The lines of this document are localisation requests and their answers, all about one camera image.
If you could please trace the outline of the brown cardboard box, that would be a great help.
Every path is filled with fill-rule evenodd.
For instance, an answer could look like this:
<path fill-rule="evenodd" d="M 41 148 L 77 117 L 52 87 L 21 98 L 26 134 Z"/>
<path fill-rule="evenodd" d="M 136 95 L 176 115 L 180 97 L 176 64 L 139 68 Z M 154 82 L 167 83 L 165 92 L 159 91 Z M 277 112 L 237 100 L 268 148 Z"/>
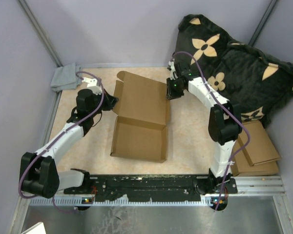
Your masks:
<path fill-rule="evenodd" d="M 119 99 L 111 152 L 113 157 L 163 163 L 167 159 L 170 102 L 166 84 L 128 71 L 117 74 Z"/>

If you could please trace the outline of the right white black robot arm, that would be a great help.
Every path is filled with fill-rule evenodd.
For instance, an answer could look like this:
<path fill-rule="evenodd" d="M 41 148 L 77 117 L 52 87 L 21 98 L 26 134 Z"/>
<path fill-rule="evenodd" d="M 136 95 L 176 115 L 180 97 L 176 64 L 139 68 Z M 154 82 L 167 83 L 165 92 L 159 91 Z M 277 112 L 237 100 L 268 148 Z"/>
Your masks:
<path fill-rule="evenodd" d="M 212 165 L 206 179 L 197 184 L 201 194 L 219 193 L 230 181 L 233 147 L 242 132 L 239 107 L 217 93 L 199 73 L 188 64 L 168 63 L 167 99 L 180 98 L 187 90 L 209 109 L 208 132 L 215 143 Z"/>

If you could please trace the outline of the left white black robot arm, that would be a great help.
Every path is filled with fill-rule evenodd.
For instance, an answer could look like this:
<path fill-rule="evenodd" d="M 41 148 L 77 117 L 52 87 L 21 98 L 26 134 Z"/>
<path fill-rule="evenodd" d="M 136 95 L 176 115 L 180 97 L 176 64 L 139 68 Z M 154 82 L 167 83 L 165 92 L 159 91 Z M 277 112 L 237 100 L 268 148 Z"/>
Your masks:
<path fill-rule="evenodd" d="M 21 157 L 18 191 L 23 198 L 41 196 L 52 198 L 58 191 L 75 188 L 85 194 L 92 182 L 89 172 L 71 169 L 58 172 L 57 164 L 68 150 L 81 140 L 95 126 L 94 117 L 103 111 L 111 111 L 119 101 L 106 90 L 100 94 L 90 89 L 82 89 L 76 97 L 64 128 L 46 145 L 34 153 L 26 152 Z"/>

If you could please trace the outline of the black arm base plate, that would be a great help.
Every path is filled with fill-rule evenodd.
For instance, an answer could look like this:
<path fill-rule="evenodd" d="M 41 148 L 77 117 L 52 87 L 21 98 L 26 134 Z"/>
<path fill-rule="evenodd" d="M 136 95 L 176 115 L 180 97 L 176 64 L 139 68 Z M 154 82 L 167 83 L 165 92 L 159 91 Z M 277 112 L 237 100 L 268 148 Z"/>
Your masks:
<path fill-rule="evenodd" d="M 80 187 L 64 190 L 67 195 L 91 196 L 85 202 L 113 202 L 126 196 L 129 202 L 145 204 L 169 202 L 200 202 L 202 196 L 215 194 L 211 200 L 212 208 L 225 209 L 229 194 L 238 192 L 234 178 L 222 183 L 220 191 L 201 194 L 197 184 L 207 175 L 88 175 Z"/>

